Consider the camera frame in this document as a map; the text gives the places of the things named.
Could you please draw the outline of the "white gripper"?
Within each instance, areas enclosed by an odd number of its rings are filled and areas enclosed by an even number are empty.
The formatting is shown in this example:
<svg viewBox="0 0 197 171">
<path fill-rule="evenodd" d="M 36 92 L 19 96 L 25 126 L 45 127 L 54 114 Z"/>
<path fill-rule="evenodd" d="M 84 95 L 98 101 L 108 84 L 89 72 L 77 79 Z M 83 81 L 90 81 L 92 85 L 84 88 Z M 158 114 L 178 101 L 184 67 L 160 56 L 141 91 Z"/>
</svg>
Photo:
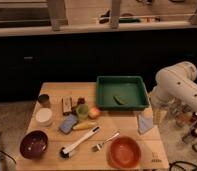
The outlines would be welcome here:
<svg viewBox="0 0 197 171">
<path fill-rule="evenodd" d="M 160 125 L 167 114 L 166 103 L 158 87 L 154 87 L 149 93 L 149 99 L 153 110 L 153 123 Z"/>
</svg>

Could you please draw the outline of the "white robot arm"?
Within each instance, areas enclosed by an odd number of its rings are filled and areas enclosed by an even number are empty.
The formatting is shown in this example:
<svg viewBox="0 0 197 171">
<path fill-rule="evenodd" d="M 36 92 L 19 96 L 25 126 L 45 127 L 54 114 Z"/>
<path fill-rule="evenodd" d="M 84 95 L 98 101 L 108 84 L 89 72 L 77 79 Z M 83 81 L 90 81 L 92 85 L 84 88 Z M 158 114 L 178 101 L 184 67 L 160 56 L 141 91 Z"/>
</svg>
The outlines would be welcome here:
<svg viewBox="0 0 197 171">
<path fill-rule="evenodd" d="M 156 85 L 150 92 L 150 103 L 155 113 L 164 111 L 169 102 L 179 99 L 197 112 L 196 66 L 188 61 L 162 68 L 156 73 Z"/>
</svg>

